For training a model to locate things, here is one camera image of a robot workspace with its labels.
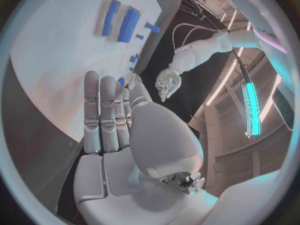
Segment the teal light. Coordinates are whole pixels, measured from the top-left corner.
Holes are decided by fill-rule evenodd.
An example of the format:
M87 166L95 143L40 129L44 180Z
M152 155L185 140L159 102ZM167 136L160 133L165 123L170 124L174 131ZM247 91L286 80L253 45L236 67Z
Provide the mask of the teal light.
M258 97L253 83L247 83L247 90L250 99L251 114L252 114L252 135L257 136L261 134L261 121L259 115Z

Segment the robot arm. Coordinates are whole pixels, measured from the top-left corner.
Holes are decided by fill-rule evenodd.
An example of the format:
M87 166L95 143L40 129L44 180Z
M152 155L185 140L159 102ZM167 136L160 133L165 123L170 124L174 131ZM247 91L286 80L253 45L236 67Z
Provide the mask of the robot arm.
M233 47L261 49L255 33L245 30L217 32L209 39L197 40L177 48L169 67L156 78L155 87L161 101L164 102L181 86L180 74L206 62L214 53L226 53Z

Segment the white robot forearm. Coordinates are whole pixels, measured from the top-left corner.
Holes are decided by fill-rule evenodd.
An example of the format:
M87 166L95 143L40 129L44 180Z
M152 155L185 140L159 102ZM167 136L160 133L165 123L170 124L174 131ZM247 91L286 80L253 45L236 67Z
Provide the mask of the white robot forearm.
M180 74L203 64L214 53L226 53L233 47L261 49L254 32L244 30L217 32L209 39L197 40L177 48L169 68L161 71L156 79L155 87L161 101L164 102L180 87Z

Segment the black floor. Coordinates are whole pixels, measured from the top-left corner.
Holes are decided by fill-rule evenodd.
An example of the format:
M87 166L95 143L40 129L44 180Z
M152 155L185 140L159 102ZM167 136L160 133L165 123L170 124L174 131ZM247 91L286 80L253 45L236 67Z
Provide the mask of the black floor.
M186 10L190 9L183 3L181 6ZM219 29L225 28L224 25L210 13L206 11L203 12ZM226 53L215 53L207 62L188 72L184 72L181 75L182 81L179 90L162 103L158 91L155 88L155 81L160 71L167 68L169 63L172 62L174 55L172 32L173 28L180 23L201 25L213 29L207 21L200 21L197 17L178 11L158 44L147 68L141 73L141 78L154 102L162 104L188 123L191 116L195 114L215 85L225 66L228 55ZM192 27L190 26L181 26L176 30L174 35L176 48L181 46L187 33L191 29ZM208 39L213 34L214 32L212 31L197 29L189 36L186 44L200 39Z

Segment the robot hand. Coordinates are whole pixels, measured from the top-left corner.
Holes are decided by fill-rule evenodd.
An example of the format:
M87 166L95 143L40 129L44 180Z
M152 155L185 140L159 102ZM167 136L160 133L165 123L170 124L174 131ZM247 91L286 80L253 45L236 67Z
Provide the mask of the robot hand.
M162 102L168 99L181 86L179 72L171 67L162 70L156 78L155 87Z

